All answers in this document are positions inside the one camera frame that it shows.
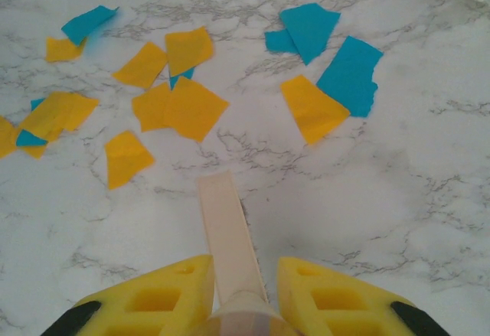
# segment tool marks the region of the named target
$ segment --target wooden stick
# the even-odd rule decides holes
[[[233,175],[227,171],[199,178],[198,189],[220,303],[225,304],[243,291],[252,292],[267,303]]]

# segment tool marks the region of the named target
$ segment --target craft stick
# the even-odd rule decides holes
[[[227,171],[199,178],[198,190],[220,303],[225,304],[238,292],[252,292],[267,303],[232,174]]]

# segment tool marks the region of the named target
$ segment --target blue paper piece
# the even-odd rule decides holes
[[[340,13],[326,11],[317,3],[286,9],[279,16],[305,64],[326,48]]]
[[[15,145],[18,147],[44,146],[46,144],[47,141],[45,139],[40,139],[25,129],[21,130],[15,142]]]
[[[294,45],[291,35],[286,29],[266,32],[266,48],[268,51],[285,51],[299,54],[298,48]]]
[[[108,9],[103,5],[88,11],[83,15],[69,20],[62,28],[62,32],[68,36],[72,43],[79,46],[84,38],[103,22],[113,17],[117,9]]]
[[[44,99],[46,99],[46,98],[42,97],[40,99],[31,100],[31,111],[36,109],[39,106],[39,104],[41,104],[44,101]]]
[[[316,86],[349,109],[351,116],[366,117],[377,90],[374,67],[382,56],[375,47],[349,36]]]
[[[194,74],[194,68],[192,67],[190,70],[186,70],[185,72],[182,72],[181,74],[178,74],[177,76],[170,77],[170,90],[174,89],[175,84],[178,81],[178,78],[180,76],[183,76],[185,78],[188,78],[189,80],[192,78],[192,75]]]

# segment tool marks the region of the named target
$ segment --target black rubber tip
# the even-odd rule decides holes
[[[75,336],[102,306],[88,302],[66,311],[41,336]]]
[[[427,313],[402,302],[391,303],[391,308],[416,336],[450,336]]]

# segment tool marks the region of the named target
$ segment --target white marble countertop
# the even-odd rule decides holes
[[[263,32],[308,2],[342,17],[305,67],[267,52]],[[97,5],[120,7],[103,38],[47,64],[45,38]],[[101,100],[40,161],[0,160],[0,333],[39,335],[91,292],[206,253],[194,179],[230,169],[273,300],[278,257],[300,256],[406,296],[451,335],[490,334],[488,15],[472,0],[0,0],[0,115],[20,122],[54,90]],[[194,79],[230,108],[202,144],[141,133],[142,91],[111,73],[201,25],[216,55]],[[384,51],[374,108],[307,147],[279,85],[315,82],[347,35]],[[108,191],[103,144],[126,129],[156,163]]]

